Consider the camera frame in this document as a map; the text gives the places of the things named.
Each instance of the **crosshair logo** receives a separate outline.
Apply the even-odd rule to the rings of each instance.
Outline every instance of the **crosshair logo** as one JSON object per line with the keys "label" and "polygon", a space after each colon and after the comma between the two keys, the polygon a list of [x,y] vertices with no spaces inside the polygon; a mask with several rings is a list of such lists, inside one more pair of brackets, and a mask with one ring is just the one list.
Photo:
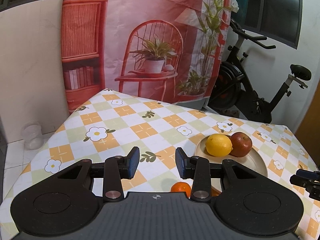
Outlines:
{"label": "crosshair logo", "polygon": [[154,198],[154,199],[159,199],[159,198],[162,198],[162,197],[157,194],[157,195],[153,195],[152,198]]}

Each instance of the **bike handlebar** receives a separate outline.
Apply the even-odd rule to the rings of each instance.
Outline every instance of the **bike handlebar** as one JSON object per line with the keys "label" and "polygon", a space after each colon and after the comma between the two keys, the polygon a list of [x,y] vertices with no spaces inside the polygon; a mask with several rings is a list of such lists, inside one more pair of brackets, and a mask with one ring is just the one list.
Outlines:
{"label": "bike handlebar", "polygon": [[245,38],[246,40],[250,40],[252,42],[254,42],[255,44],[258,44],[260,47],[264,48],[264,49],[275,49],[276,46],[275,45],[271,45],[271,46],[266,46],[258,41],[265,41],[267,39],[266,36],[250,36],[247,33],[245,33],[244,30],[242,30],[242,28],[240,27],[240,25],[238,23],[236,23],[234,20],[231,20],[230,22],[230,26],[232,27],[232,30],[242,36],[243,38]]}

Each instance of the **beige plate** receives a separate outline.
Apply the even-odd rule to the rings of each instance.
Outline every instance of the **beige plate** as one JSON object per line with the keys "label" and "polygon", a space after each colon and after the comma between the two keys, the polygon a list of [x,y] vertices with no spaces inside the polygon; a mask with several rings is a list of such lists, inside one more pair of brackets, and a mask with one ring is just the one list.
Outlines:
{"label": "beige plate", "polygon": [[[210,155],[205,148],[205,142],[207,141],[208,137],[209,136],[203,138],[198,143],[195,150],[195,155],[204,157],[208,159],[211,163],[222,163],[222,160],[224,159],[232,159],[256,171],[257,173],[260,173],[261,175],[268,177],[267,167],[263,159],[255,149],[252,148],[251,151],[245,157],[234,157],[231,155],[227,155],[224,157],[214,157]],[[220,179],[211,179],[211,186],[219,193],[221,192]]]}

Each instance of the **printed backdrop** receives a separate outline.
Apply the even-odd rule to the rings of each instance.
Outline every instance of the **printed backdrop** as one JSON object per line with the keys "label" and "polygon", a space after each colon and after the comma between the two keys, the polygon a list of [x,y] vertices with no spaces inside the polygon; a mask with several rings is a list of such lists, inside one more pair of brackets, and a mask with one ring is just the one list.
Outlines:
{"label": "printed backdrop", "polygon": [[175,103],[210,96],[231,0],[64,0],[61,56],[73,112],[108,87]]}

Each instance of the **table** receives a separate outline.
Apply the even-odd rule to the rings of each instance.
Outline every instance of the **table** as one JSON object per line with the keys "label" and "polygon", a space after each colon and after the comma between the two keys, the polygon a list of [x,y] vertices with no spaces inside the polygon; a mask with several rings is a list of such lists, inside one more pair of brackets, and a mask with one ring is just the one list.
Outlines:
{"label": "table", "polygon": [[[125,194],[170,191],[175,182],[182,181],[175,166],[176,147],[192,156],[203,137],[237,131],[250,136],[268,168],[268,177],[301,198],[304,215],[296,233],[303,239],[316,239],[320,233],[320,202],[310,199],[305,189],[292,186],[289,178],[299,168],[315,171],[317,167],[286,126],[245,121],[105,89],[60,126],[10,189],[0,206],[2,240],[18,232],[10,216],[12,199],[78,160],[103,162],[111,156],[125,156],[138,146],[140,163],[136,174],[132,180],[122,180]],[[95,179],[93,192],[101,196],[102,179]]]}

